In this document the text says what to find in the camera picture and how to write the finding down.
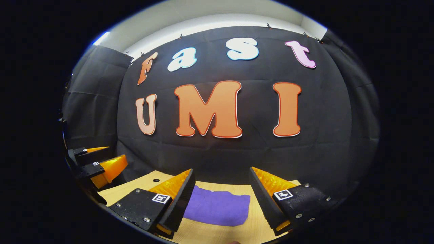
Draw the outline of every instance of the wooden table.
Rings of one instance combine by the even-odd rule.
[[[171,177],[173,176],[153,171],[123,185],[101,191],[99,194],[107,201],[107,206],[110,206],[136,188],[148,190]],[[153,179],[159,179],[160,181],[153,182]],[[297,180],[291,182],[300,185]],[[273,230],[265,220],[250,185],[224,185],[202,181],[196,181],[196,185],[209,191],[228,191],[234,195],[250,195],[247,220],[243,225],[228,227],[205,224],[183,218],[178,231],[175,232],[171,241],[180,244],[228,244],[232,241],[238,241],[241,244],[260,244],[286,234],[284,233],[280,236],[274,235]]]

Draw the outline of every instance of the purple cloth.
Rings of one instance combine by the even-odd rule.
[[[244,224],[249,214],[249,195],[208,191],[194,186],[184,218],[223,226]]]

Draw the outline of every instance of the black backdrop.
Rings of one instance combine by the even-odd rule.
[[[255,39],[258,57],[229,59],[225,44],[235,37]],[[316,62],[315,69],[299,63],[291,48],[285,45],[286,41],[293,40],[309,49],[308,57]],[[352,107],[357,111],[367,106],[372,113],[372,108],[378,105],[374,90],[365,90],[360,94],[363,101],[350,104],[346,83],[358,83],[362,87],[370,84],[370,79],[348,57],[336,59],[351,62],[353,70],[340,71],[326,45],[332,43],[320,44],[313,38],[286,30],[226,27],[173,40],[135,60],[122,81],[118,104],[117,153],[125,153],[128,158],[129,166],[122,173],[126,181],[149,173],[150,169],[175,175],[193,168],[199,181],[248,184],[248,168],[254,166],[285,179],[319,184],[323,190],[346,183],[350,170]],[[196,63],[169,72],[167,66],[172,56],[187,47],[196,48]],[[137,86],[141,64],[155,51],[158,56],[147,79]],[[341,72],[350,74],[347,80]],[[175,88],[193,84],[207,101],[215,84],[223,80],[242,84],[237,114],[243,135],[215,138],[209,131],[205,136],[198,132],[191,137],[178,136],[175,130],[179,126],[179,104]],[[292,82],[302,89],[298,97],[301,132],[293,137],[273,135],[279,119],[279,97],[273,91],[277,82]],[[152,93],[157,94],[156,130],[152,135],[145,135],[137,125],[135,101]],[[144,114],[148,123],[147,106]],[[378,138],[377,119],[363,118],[364,124],[374,125],[371,134],[364,136]],[[356,156],[366,156],[358,162],[365,165],[362,168],[366,169],[370,163],[374,149],[353,152]]]
[[[131,57],[103,46],[90,46],[71,72],[63,97],[69,148],[114,148],[119,90]]]

